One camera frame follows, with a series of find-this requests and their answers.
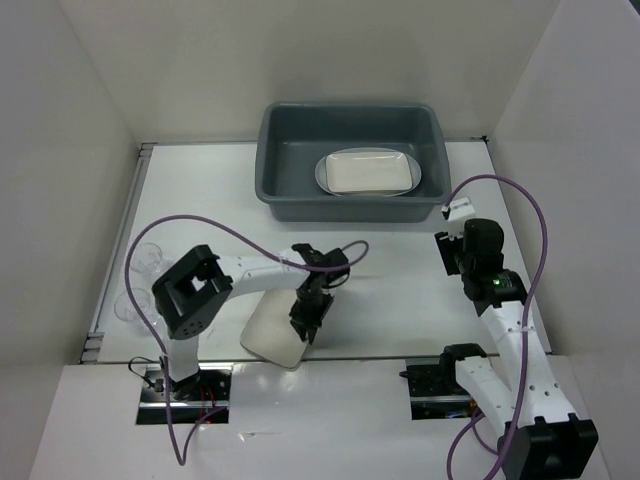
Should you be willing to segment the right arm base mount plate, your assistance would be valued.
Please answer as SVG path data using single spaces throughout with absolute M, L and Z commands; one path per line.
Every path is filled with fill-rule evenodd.
M 436 357 L 409 358 L 399 376 L 408 388 L 413 420 L 465 419 L 479 409 L 456 382 L 456 365 Z

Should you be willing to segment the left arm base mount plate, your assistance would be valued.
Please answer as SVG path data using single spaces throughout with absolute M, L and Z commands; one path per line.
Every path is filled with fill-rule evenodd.
M 144 377 L 137 416 L 137 425 L 165 425 L 166 391 L 164 376 L 158 365 L 150 365 Z M 232 366 L 209 363 L 201 367 L 197 383 L 169 395 L 174 424 L 194 424 L 205 417 L 206 424 L 226 424 L 229 420 Z

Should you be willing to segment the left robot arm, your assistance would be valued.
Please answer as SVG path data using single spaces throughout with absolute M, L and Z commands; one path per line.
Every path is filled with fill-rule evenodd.
M 349 275 L 340 248 L 323 253 L 299 243 L 253 257 L 220 257 L 206 245 L 192 248 L 152 286 L 168 336 L 163 387 L 180 400 L 196 393 L 202 381 L 200 335 L 228 301 L 256 293 L 262 298 L 241 332 L 241 346 L 280 367 L 297 367 L 331 308 L 331 289 Z

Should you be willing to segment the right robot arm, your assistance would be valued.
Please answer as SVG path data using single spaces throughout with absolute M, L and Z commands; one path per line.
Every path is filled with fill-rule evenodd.
M 582 419 L 563 393 L 533 324 L 520 276 L 504 267 L 500 225 L 474 216 L 447 221 L 436 234 L 445 270 L 494 340 L 506 371 L 500 377 L 477 344 L 454 344 L 441 354 L 438 381 L 450 393 L 468 392 L 494 428 L 497 467 L 508 479 L 577 479 L 598 442 L 594 422 Z

